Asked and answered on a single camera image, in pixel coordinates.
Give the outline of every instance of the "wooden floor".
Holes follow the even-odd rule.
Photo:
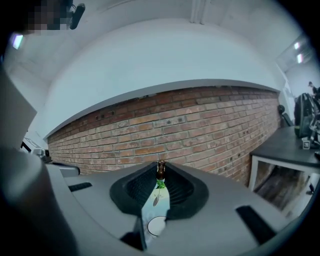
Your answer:
[[[308,183],[305,172],[275,167],[270,177],[254,192],[282,211]]]

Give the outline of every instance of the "brown glass bottle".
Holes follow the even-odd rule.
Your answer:
[[[165,161],[160,160],[158,163],[158,171],[156,172],[156,178],[160,181],[165,179]]]

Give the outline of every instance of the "white table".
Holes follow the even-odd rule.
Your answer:
[[[302,141],[295,135],[293,126],[280,128],[264,143],[251,152],[249,189],[254,190],[259,162],[286,167],[307,173],[320,174],[320,161],[315,149],[302,149]]]

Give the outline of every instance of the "gray machine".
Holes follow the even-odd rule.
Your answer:
[[[32,153],[38,156],[45,164],[58,166],[63,177],[73,177],[80,174],[80,169],[77,166],[67,165],[64,163],[53,162],[48,149],[35,148]]]
[[[126,233],[135,229],[138,218],[123,213],[112,200],[110,191],[116,182],[140,172],[152,163],[117,171],[64,177],[59,165],[44,164],[33,154],[12,150],[2,152],[0,156],[1,167],[12,170],[10,177],[6,178],[6,186],[2,191],[4,196],[22,213],[28,212],[30,218],[37,218],[38,228],[45,228],[47,233],[48,229],[55,229],[58,224],[48,226],[51,223],[50,216],[46,215],[43,225],[39,214],[32,215],[29,212],[33,208],[39,212],[37,202],[33,201],[31,207],[25,205],[24,200],[28,200],[29,194],[35,191],[43,196],[46,193],[54,196],[54,201],[46,202],[50,204],[46,209],[55,209],[50,210],[57,211],[59,216],[54,216],[54,222],[60,220],[67,229],[61,234],[64,239],[54,240],[55,248],[63,248],[64,252],[69,249],[68,255],[212,255],[214,252],[216,256],[234,256],[258,248],[261,244],[252,225],[245,221],[237,209],[251,207],[263,222],[256,222],[255,226],[262,229],[262,224],[267,225],[274,234],[288,224],[276,208],[242,184],[195,168],[167,163],[166,168],[179,169],[186,173],[185,177],[201,180],[208,188],[208,197],[192,217],[167,219],[161,235],[141,251],[121,241]],[[21,169],[24,182],[17,186],[14,178]],[[79,188],[81,184],[89,185]],[[59,232],[61,228],[53,234],[60,236]],[[66,243],[68,237],[70,241],[66,246],[69,248],[59,245]]]

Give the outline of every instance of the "black slot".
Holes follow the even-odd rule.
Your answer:
[[[276,235],[268,224],[250,206],[241,206],[235,210],[260,245]]]
[[[69,189],[71,192],[74,192],[74,191],[83,190],[89,187],[92,187],[92,184],[90,182],[84,182],[76,185],[71,185],[69,186]]]

